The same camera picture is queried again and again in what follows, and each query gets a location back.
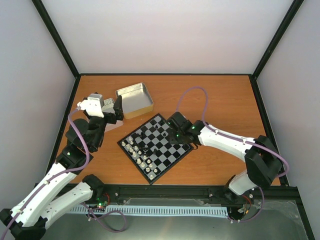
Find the wooden table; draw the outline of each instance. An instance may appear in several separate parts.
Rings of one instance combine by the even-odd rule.
[[[102,147],[93,153],[93,160],[75,178],[81,182],[84,176],[95,174],[105,184],[148,184],[131,160],[117,145],[117,141],[141,124],[160,113],[170,117],[182,93],[193,86],[204,87],[209,95],[205,120],[215,127],[247,137],[265,135],[255,97],[246,75],[88,75],[82,76],[72,109],[84,97],[98,92],[104,99],[116,99],[115,91],[137,83],[145,83],[154,102],[153,112],[124,119],[124,125],[104,135]],[[191,122],[201,119],[205,95],[201,90],[189,92],[179,111]],[[77,112],[73,119],[85,118]],[[62,138],[59,151],[66,145]],[[238,158],[212,147],[200,146],[177,163],[155,184],[162,185],[224,185],[231,176],[245,169]]]

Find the chessboard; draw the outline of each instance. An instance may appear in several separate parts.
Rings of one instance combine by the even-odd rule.
[[[152,185],[194,148],[168,141],[169,125],[157,114],[118,141],[118,145]]]

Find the black metal frame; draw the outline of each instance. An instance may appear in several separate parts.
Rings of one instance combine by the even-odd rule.
[[[261,60],[259,61],[256,69],[252,74],[193,74],[193,73],[79,73],[71,56],[69,55],[66,46],[64,45],[54,23],[52,22],[42,0],[32,0],[35,8],[37,9],[39,15],[41,16],[44,24],[46,25],[48,31],[50,32],[54,42],[56,43],[58,49],[60,50],[64,60],[66,61],[67,65],[69,66],[72,74],[75,77],[74,86],[71,92],[70,99],[68,101],[63,120],[57,135],[57,139],[49,160],[48,170],[51,168],[52,164],[54,163],[59,146],[63,137],[63,133],[66,127],[66,123],[68,120],[68,114],[71,110],[78,85],[81,79],[81,76],[91,75],[91,76],[100,76],[100,75],[107,75],[107,76],[137,76],[137,75],[162,75],[162,76],[169,76],[169,75],[245,75],[249,77],[252,91],[256,100],[256,104],[260,113],[260,117],[263,123],[263,127],[266,133],[266,136],[272,141],[272,143],[277,147],[276,140],[268,119],[268,115],[260,94],[260,90],[257,84],[257,79],[262,72],[264,66],[267,64],[269,58],[271,57],[273,51],[275,50],[276,46],[278,45],[279,41],[281,40],[282,36],[286,32],[288,26],[290,25],[291,21],[293,20],[294,16],[298,12],[300,6],[304,2],[304,0],[293,0],[290,8],[288,9],[286,15],[284,16],[280,26],[278,27],[276,33],[274,34],[270,44],[268,45],[267,49],[265,50]],[[300,198],[299,191],[296,187],[290,187],[288,183],[288,179],[286,176],[280,178],[281,186],[271,186],[269,189],[264,190],[265,199],[273,199],[273,200],[293,200],[296,202],[298,206],[298,210],[300,212],[300,216],[306,230],[307,236],[310,240],[314,240],[315,237],[313,235],[310,223],[308,221],[305,208]],[[69,191],[73,188],[74,184],[68,184],[60,193]],[[171,199],[200,199],[206,203],[211,204],[221,204],[225,207],[233,207],[239,206],[239,204],[229,204],[223,199],[209,197],[211,192],[220,191],[223,186],[172,186],[172,185],[105,185],[104,190],[108,192],[110,195],[111,202],[121,204],[123,200],[127,200],[129,198],[171,198]],[[254,196],[257,199],[261,197],[259,191],[253,192]]]

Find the gray floor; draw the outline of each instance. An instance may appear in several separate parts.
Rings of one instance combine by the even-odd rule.
[[[128,216],[128,229],[121,233],[108,232],[84,215],[66,214],[43,240],[306,240],[302,223],[287,213],[266,209],[251,222],[233,224],[223,218]],[[105,222],[117,229],[123,219],[109,216]]]

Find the purple cable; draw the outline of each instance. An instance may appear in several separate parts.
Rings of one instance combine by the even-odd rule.
[[[187,90],[182,94],[182,96],[180,97],[179,102],[178,102],[178,104],[177,104],[177,106],[176,106],[175,111],[178,112],[179,107],[180,107],[180,104],[181,104],[184,96],[185,96],[189,91],[191,91],[191,90],[193,90],[193,89],[201,89],[201,90],[204,92],[204,94],[205,94],[205,105],[204,105],[204,109],[203,109],[203,112],[202,112],[201,120],[202,120],[203,124],[204,124],[208,129],[210,129],[211,131],[215,132],[215,131],[218,130],[218,129],[217,129],[217,128],[212,128],[212,127],[210,127],[210,126],[206,123],[206,121],[205,121],[205,114],[206,114],[206,111],[207,111],[207,108],[208,108],[208,93],[207,93],[207,91],[206,91],[203,87],[201,87],[201,86],[193,86],[193,87],[187,89]],[[217,134],[219,134],[220,136],[226,137],[226,138],[228,138],[228,139],[232,139],[232,140],[235,140],[235,141],[238,141],[238,142],[241,142],[241,143],[243,142],[243,139],[242,139],[242,138],[235,137],[235,136],[231,136],[231,135],[229,135],[229,134],[220,132],[219,130],[218,130]],[[245,141],[245,143],[246,143],[246,144],[249,144],[249,145],[252,145],[252,146],[254,146],[254,147],[256,147],[256,148],[262,149],[262,150],[264,150],[264,151],[266,151],[266,152],[274,155],[275,157],[277,157],[277,158],[285,165],[285,171],[284,171],[283,173],[280,173],[279,175],[277,175],[277,176],[276,176],[277,178],[282,177],[282,176],[286,175],[286,174],[289,172],[290,167],[289,167],[288,162],[287,162],[282,156],[280,156],[278,153],[270,150],[269,148],[266,148],[265,146],[256,144],[256,143],[251,142],[251,141]]]
[[[74,111],[72,111],[69,115],[68,115],[68,121],[70,123],[70,125],[73,127],[75,133],[77,134],[77,136],[79,137],[83,147],[84,147],[84,150],[85,150],[85,155],[86,155],[86,160],[85,160],[85,163],[84,165],[80,166],[80,167],[76,167],[76,168],[72,168],[72,169],[68,169],[68,170],[64,170],[64,171],[61,171],[55,175],[53,175],[52,177],[50,177],[47,181],[48,182],[51,182],[53,179],[57,178],[58,176],[62,175],[62,174],[66,174],[66,173],[70,173],[70,172],[73,172],[73,171],[79,171],[79,170],[82,170],[84,169],[88,163],[89,163],[89,160],[90,160],[90,154],[89,154],[89,149],[88,149],[88,146],[84,140],[84,138],[81,136],[81,133],[80,131],[78,130],[78,128],[76,127],[76,125],[74,124],[74,122],[72,121],[72,115],[74,113],[76,113],[77,111],[79,111],[79,108],[76,108]],[[20,211],[23,211],[27,205],[31,202],[31,200],[46,186],[46,184],[42,184],[36,191],[34,191],[34,193],[28,198],[28,200],[25,201],[25,203],[22,205],[22,207],[20,208]],[[6,226],[0,240],[4,240],[5,237],[6,237],[6,234],[7,232],[9,231],[11,225],[15,222],[15,220],[18,218],[18,216],[20,215],[20,212],[18,212],[16,215],[14,215],[14,217],[11,219],[11,221],[9,222],[9,224]]]
[[[118,211],[118,210],[114,210],[114,211],[110,211],[110,212],[108,212],[108,213],[106,213],[106,214],[104,214],[104,215],[102,215],[102,216],[100,216],[100,217],[97,217],[97,216],[95,215],[94,211],[93,211],[90,207],[88,207],[84,202],[81,203],[81,205],[84,206],[86,209],[88,209],[88,211],[89,211],[90,214],[93,216],[93,218],[94,218],[105,230],[107,230],[107,231],[109,231],[109,232],[111,232],[111,233],[120,233],[120,232],[123,232],[124,230],[126,230],[127,225],[128,225],[128,222],[127,222],[126,216],[125,216],[122,212],[120,212],[120,211]],[[110,214],[113,214],[113,213],[120,214],[120,215],[122,216],[123,220],[124,220],[123,227],[122,227],[120,230],[114,230],[114,229],[108,227],[107,225],[105,225],[105,224],[100,220],[100,219],[103,219],[103,218],[108,217]]]
[[[261,202],[261,207],[260,207],[260,209],[258,210],[258,212],[257,212],[254,216],[252,216],[252,217],[250,217],[249,219],[246,219],[246,220],[240,220],[239,223],[247,223],[247,222],[250,222],[251,220],[255,219],[255,218],[261,213],[262,208],[264,207],[264,203],[265,203],[265,195],[264,195],[264,192],[262,191],[261,187],[258,186],[258,188],[259,188],[259,190],[260,190],[260,192],[261,192],[261,198],[262,198],[262,202]]]

